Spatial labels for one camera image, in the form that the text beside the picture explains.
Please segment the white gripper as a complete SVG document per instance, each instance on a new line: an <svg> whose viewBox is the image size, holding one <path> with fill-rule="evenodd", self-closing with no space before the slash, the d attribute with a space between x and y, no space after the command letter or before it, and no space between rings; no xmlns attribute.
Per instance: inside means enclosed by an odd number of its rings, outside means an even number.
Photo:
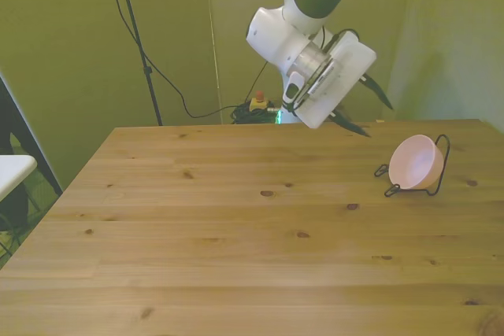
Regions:
<svg viewBox="0 0 504 336"><path fill-rule="evenodd" d="M360 126L350 122L337 109L360 80L380 101L393 110L393 106L380 85L367 70L376 60L376 52L361 43L352 31L345 31L328 51L328 63L308 85L301 99L295 103L295 115L308 127L318 128L332 113L332 121L355 134L370 138Z"/></svg>

